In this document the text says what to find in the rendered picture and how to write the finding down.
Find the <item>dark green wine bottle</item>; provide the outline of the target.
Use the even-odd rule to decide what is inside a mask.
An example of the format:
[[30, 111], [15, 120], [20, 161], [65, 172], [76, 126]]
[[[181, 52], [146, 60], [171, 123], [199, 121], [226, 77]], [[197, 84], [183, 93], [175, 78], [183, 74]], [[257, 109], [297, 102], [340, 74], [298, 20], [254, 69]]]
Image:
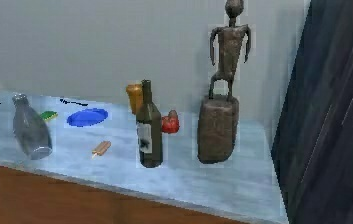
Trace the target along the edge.
[[136, 114], [140, 163], [155, 168], [163, 162], [162, 118], [152, 99], [150, 80], [142, 81], [143, 103]]

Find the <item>orange cup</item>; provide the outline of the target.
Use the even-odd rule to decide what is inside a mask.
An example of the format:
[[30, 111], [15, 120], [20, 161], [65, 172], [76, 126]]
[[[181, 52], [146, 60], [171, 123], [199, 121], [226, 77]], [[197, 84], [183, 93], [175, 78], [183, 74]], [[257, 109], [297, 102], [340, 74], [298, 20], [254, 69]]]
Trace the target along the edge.
[[143, 102], [142, 85], [141, 84], [129, 84], [126, 87], [126, 93], [129, 98], [131, 111], [134, 115], [136, 115], [137, 112], [139, 111], [139, 109], [141, 108], [141, 105]]

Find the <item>brown figure statue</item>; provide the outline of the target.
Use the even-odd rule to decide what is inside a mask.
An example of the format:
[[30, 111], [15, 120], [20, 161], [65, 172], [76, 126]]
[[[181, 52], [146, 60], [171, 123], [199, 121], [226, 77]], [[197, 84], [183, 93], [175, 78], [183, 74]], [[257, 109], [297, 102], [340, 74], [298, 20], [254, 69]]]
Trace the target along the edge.
[[215, 61], [214, 41], [218, 41], [217, 71], [210, 79], [208, 95], [200, 105], [197, 128], [197, 158], [203, 164], [226, 161], [233, 153], [239, 121], [239, 100], [233, 96], [237, 64], [246, 39], [244, 62], [251, 51], [251, 28], [238, 26], [244, 0], [226, 0], [227, 26], [215, 27], [210, 34], [210, 60]]

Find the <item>blue plate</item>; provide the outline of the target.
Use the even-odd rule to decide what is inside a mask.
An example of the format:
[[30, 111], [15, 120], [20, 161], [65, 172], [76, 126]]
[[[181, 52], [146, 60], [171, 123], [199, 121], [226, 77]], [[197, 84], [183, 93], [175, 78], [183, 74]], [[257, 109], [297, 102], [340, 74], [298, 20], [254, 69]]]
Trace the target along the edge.
[[75, 127], [87, 127], [103, 122], [108, 118], [108, 112], [104, 109], [91, 108], [77, 111], [67, 118], [67, 123]]

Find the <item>green sponge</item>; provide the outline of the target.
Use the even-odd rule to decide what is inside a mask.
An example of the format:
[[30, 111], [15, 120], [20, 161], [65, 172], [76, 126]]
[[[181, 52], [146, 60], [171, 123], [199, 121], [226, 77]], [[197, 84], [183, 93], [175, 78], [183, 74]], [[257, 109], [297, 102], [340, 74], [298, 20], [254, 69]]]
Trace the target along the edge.
[[48, 121], [51, 120], [55, 117], [58, 116], [58, 113], [55, 111], [44, 111], [43, 113], [40, 114], [40, 117], [44, 120], [44, 121]]

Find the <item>brown wooden counter cabinet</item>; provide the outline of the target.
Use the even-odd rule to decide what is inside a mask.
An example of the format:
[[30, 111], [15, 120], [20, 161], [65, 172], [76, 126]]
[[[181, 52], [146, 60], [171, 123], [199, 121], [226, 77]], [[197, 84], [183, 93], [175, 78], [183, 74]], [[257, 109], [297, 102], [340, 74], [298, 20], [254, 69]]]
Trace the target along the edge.
[[0, 166], [0, 224], [247, 224]]

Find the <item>black fridge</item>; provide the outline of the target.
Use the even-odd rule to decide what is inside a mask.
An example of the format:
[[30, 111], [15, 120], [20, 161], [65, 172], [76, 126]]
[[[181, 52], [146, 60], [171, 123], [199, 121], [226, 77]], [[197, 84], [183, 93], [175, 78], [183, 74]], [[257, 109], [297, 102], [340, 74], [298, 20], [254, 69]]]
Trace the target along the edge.
[[353, 0], [311, 0], [272, 159], [289, 224], [353, 224]]

